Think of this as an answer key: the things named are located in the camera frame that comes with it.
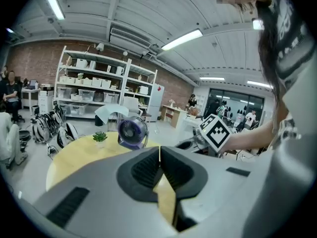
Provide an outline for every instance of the small succulent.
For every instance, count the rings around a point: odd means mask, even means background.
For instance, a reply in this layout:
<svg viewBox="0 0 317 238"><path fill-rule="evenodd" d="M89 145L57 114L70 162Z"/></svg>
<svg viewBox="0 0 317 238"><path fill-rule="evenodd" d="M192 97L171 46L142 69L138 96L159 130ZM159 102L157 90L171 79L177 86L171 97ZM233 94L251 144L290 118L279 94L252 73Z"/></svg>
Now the small succulent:
<svg viewBox="0 0 317 238"><path fill-rule="evenodd" d="M107 139L107 135L104 132L99 131L93 135L93 138L96 142L103 142Z"/></svg>

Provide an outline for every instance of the yellow table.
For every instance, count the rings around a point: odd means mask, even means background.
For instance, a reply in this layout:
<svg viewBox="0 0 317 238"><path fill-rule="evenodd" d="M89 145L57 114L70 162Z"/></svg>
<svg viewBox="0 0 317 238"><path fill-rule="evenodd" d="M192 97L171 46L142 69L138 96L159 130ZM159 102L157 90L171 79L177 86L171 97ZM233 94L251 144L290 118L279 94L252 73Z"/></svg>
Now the yellow table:
<svg viewBox="0 0 317 238"><path fill-rule="evenodd" d="M57 153L47 173L46 191L90 162L131 151L118 144L118 132L107 132L106 134L105 147L102 149L96 146L92 135L90 135L71 142ZM147 147L154 146L160 145L148 140ZM167 221L172 223L175 207L175 192L165 175L162 176L159 183L155 186L154 191L158 194L159 210Z"/></svg>

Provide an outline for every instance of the air vent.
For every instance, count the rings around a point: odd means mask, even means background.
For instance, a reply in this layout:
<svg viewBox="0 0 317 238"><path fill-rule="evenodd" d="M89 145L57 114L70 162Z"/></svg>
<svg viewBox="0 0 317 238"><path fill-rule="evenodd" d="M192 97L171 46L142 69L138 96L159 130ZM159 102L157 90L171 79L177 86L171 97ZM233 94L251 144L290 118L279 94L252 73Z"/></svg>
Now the air vent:
<svg viewBox="0 0 317 238"><path fill-rule="evenodd" d="M146 49L148 49L151 46L150 42L143 40L136 35L130 34L128 32L125 32L125 31L122 31L122 30L119 30L116 28L111 29L111 35L122 38L122 39L130 41L130 42L133 42L133 43L140 45Z"/></svg>

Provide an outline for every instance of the blue fan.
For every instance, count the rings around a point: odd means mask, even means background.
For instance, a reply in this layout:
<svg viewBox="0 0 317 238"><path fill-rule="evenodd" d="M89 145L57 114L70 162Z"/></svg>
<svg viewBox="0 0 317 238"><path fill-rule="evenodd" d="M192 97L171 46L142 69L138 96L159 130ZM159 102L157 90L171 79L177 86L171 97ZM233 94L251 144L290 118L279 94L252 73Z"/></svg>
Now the blue fan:
<svg viewBox="0 0 317 238"><path fill-rule="evenodd" d="M118 126L118 134L118 143L131 150L144 148L148 143L148 127L140 117L130 117L123 120Z"/></svg>

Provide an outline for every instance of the white refrigerator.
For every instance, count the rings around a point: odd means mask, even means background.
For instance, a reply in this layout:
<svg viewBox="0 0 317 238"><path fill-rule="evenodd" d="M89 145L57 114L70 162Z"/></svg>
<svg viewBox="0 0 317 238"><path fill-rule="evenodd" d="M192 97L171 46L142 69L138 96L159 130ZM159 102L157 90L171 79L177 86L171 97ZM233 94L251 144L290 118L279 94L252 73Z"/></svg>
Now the white refrigerator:
<svg viewBox="0 0 317 238"><path fill-rule="evenodd" d="M164 86L154 84L152 87L152 96L149 103L147 113L151 115L150 121L157 121L159 116L159 108L162 103Z"/></svg>

